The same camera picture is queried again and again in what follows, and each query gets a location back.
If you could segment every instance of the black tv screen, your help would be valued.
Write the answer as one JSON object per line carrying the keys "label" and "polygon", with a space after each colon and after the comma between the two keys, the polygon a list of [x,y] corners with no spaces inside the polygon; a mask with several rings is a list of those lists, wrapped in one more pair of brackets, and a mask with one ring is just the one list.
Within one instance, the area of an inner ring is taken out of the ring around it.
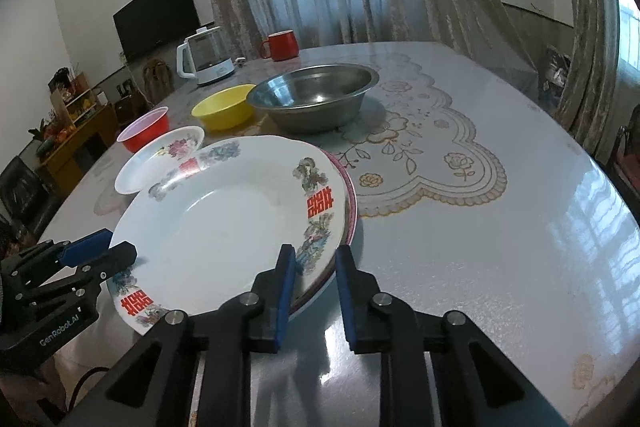
{"label": "black tv screen", "polygon": [[200,26],[193,0],[133,0],[113,16],[127,61],[195,33]]}

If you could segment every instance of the plate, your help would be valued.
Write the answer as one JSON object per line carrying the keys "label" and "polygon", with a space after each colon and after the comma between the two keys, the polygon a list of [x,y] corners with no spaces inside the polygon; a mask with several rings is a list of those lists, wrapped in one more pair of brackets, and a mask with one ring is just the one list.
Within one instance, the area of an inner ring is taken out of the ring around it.
{"label": "plate", "polygon": [[135,194],[157,182],[165,172],[198,150],[203,140],[204,130],[196,125],[180,127],[159,136],[136,152],[120,169],[115,182],[116,192]]}
{"label": "plate", "polygon": [[113,233],[112,246],[138,250],[134,266],[108,281],[118,313],[145,333],[169,309],[215,310],[273,268],[282,243],[294,245],[300,270],[293,306],[308,300],[343,241],[346,192],[321,150],[278,136],[188,156],[135,197]]}

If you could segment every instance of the electric kettle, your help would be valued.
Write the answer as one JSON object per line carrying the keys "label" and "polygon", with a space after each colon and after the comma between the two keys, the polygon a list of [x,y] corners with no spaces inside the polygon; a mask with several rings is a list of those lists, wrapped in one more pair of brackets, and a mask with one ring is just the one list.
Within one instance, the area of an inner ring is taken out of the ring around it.
{"label": "electric kettle", "polygon": [[[191,71],[184,70],[187,55]],[[242,65],[244,57],[231,61],[222,42],[222,28],[198,28],[196,34],[184,39],[176,48],[176,70],[183,78],[192,78],[199,86],[206,86],[232,75],[236,65]]]}

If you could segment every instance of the yellow bowl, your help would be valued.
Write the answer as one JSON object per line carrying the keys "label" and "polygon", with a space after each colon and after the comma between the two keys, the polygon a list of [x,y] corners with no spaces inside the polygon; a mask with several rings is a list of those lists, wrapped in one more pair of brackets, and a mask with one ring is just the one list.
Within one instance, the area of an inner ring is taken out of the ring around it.
{"label": "yellow bowl", "polygon": [[212,94],[193,108],[191,116],[200,120],[209,132],[240,125],[254,114],[253,108],[245,102],[254,87],[254,84],[242,84]]}

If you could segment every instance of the stainless steel basin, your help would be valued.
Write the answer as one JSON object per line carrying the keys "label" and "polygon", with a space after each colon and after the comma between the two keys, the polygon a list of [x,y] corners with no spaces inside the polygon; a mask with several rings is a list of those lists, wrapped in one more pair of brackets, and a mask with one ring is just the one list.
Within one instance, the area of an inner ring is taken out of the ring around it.
{"label": "stainless steel basin", "polygon": [[322,132],[353,120],[378,80],[376,71],[358,64],[312,66],[261,82],[246,101],[287,132]]}

